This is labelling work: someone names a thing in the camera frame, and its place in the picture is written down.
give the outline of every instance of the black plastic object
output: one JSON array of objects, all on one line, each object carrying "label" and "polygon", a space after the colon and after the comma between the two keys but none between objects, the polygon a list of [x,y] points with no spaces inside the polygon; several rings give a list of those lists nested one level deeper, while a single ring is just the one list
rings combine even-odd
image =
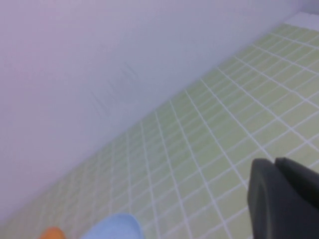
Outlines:
[{"label": "black plastic object", "polygon": [[254,159],[248,189],[254,239],[318,239],[319,175],[287,158]]}]

